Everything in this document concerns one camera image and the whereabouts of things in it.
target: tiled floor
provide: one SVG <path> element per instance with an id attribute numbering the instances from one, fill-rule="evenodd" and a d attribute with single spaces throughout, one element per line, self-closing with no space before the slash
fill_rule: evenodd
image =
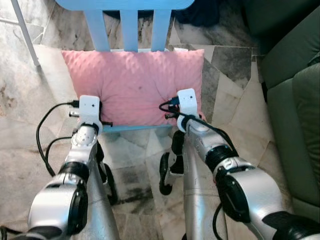
<path id="1" fill-rule="evenodd" d="M 207 121 L 227 131 L 241 157 L 274 177 L 285 208 L 292 212 L 259 83 L 258 42 L 242 21 L 239 2 L 223 1 L 220 23 L 213 27 L 172 19 L 167 48 L 205 49 L 201 100 Z M 15 14 L 10 1 L 0 0 L 0 223 L 23 230 L 33 197 L 50 179 L 37 152 L 36 126 L 55 103 L 75 97 L 62 56 L 53 48 L 92 50 L 93 44 L 81 12 L 64 10 L 54 0 L 19 3 L 33 43 L 42 45 L 35 46 L 42 68 L 34 67 L 19 27 L 3 21 L 15 20 Z M 105 20 L 111 48 L 122 48 L 119 20 Z M 152 17 L 140 19 L 138 26 L 139 47 L 150 47 Z M 45 122 L 44 145 L 71 134 L 75 120 L 66 113 L 66 108 L 55 111 Z M 119 194 L 112 209 L 121 239 L 180 240 L 186 231 L 183 179 L 171 195 L 159 192 L 160 157 L 171 138 L 141 130 L 104 133 L 100 142 Z M 52 148 L 55 170 L 69 147 L 65 141 Z M 242 223 L 227 217 L 226 224 L 228 239 L 255 239 Z"/>

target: white chair leg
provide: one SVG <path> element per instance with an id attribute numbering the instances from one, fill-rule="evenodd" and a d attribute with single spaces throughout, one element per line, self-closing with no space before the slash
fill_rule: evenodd
<path id="1" fill-rule="evenodd" d="M 19 26 L 21 28 L 25 43 L 27 48 L 29 49 L 30 55 L 32 57 L 33 63 L 36 66 L 40 66 L 40 63 L 38 61 L 34 46 L 32 44 L 32 41 L 30 39 L 29 33 L 28 33 L 28 29 L 24 20 L 24 16 L 22 15 L 18 0 L 11 0 L 14 12 L 16 17 L 18 18 L 18 22 L 19 22 Z"/>

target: pink cushion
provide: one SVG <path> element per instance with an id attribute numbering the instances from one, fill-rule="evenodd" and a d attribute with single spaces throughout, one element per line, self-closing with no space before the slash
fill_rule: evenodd
<path id="1" fill-rule="evenodd" d="M 159 104 L 193 88 L 201 113 L 204 50 L 157 52 L 62 51 L 78 97 L 102 102 L 101 120 L 114 125 L 176 124 Z"/>

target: cable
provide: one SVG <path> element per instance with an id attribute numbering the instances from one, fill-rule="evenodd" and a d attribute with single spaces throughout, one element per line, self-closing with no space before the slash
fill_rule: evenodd
<path id="1" fill-rule="evenodd" d="M 201 120 L 201 119 L 199 119 L 199 118 L 196 118 L 194 115 L 188 115 L 188 114 L 184 114 L 184 113 L 182 113 L 182 112 L 172 111 L 172 110 L 163 108 L 163 106 L 165 106 L 165 105 L 170 105 L 170 104 L 174 104 L 174 105 L 175 105 L 175 104 L 177 104 L 177 99 L 176 99 L 176 98 L 177 98 L 177 97 L 174 97 L 174 98 L 172 98 L 172 100 L 169 100 L 169 101 L 166 101 L 166 102 L 164 102 L 164 103 L 161 103 L 161 104 L 159 105 L 159 109 L 160 109 L 161 111 L 164 111 L 164 112 L 167 112 L 167 113 L 178 114 L 178 115 L 184 116 L 184 117 L 186 117 L 186 118 L 189 118 L 189 119 L 191 119 L 191 120 L 194 120 L 195 122 L 198 122 L 198 123 L 206 126 L 207 128 L 215 131 L 217 134 L 219 134 L 221 137 L 223 137 L 223 138 L 225 139 L 225 141 L 230 145 L 232 151 L 236 154 L 236 156 L 238 156 L 238 152 L 237 152 L 234 144 L 232 143 L 230 137 L 229 137 L 228 134 L 227 134 L 225 131 L 223 131 L 222 129 L 213 127 L 213 126 L 211 126 L 210 124 L 206 123 L 205 121 L 203 121 L 203 120 Z"/>
<path id="2" fill-rule="evenodd" d="M 49 116 L 49 114 L 57 107 L 62 106 L 62 105 L 71 105 L 74 108 L 78 108 L 79 107 L 79 101 L 78 100 L 73 100 L 73 101 L 69 101 L 69 102 L 64 102 L 64 103 L 59 103 L 55 106 L 53 106 L 52 108 L 50 108 L 50 110 L 44 115 L 44 117 L 41 119 L 40 123 L 38 124 L 38 126 L 36 127 L 36 132 L 35 132 L 35 138 L 36 138 L 36 145 L 38 147 L 40 156 L 45 164 L 46 169 L 48 170 L 49 174 L 51 175 L 51 177 L 55 176 L 56 173 L 55 171 L 52 169 L 52 167 L 50 166 L 50 164 L 48 163 L 46 156 L 44 154 L 44 151 L 41 147 L 41 143 L 40 143 L 40 128 L 42 126 L 42 124 L 44 123 L 44 121 L 47 119 L 47 117 Z"/>
<path id="3" fill-rule="evenodd" d="M 63 139 L 71 139 L 72 137 L 71 136 L 63 136 L 63 137 L 58 137 L 56 138 L 55 140 L 53 140 L 52 142 L 49 143 L 48 147 L 46 148 L 46 151 L 45 151 L 45 160 L 47 162 L 47 164 L 49 165 L 49 151 L 50 151 L 50 148 L 51 146 L 56 142 L 56 141 L 59 141 L 59 140 L 63 140 Z"/>
<path id="4" fill-rule="evenodd" d="M 212 228 L 213 228 L 213 233 L 218 240 L 222 240 L 222 238 L 219 236 L 218 231 L 217 231 L 217 218 L 218 214 L 222 208 L 222 203 L 220 202 L 219 206 L 216 208 L 214 215 L 213 215 L 213 220 L 212 220 Z"/>
<path id="5" fill-rule="evenodd" d="M 22 234 L 22 231 L 16 231 L 6 226 L 0 226 L 0 232 L 1 232 L 1 240 L 7 240 L 8 233 L 18 235 Z"/>

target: green couch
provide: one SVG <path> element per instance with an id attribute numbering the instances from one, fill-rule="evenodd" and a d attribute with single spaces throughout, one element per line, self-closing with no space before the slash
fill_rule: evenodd
<path id="1" fill-rule="evenodd" d="M 260 38 L 261 52 L 269 52 L 319 3 L 319 0 L 244 0 L 248 27 L 252 35 Z"/>
<path id="2" fill-rule="evenodd" d="M 292 195 L 294 212 L 318 222 L 320 221 L 319 52 L 320 6 L 281 39 L 261 62 L 261 74 L 267 87 L 269 115 L 283 171 Z"/>

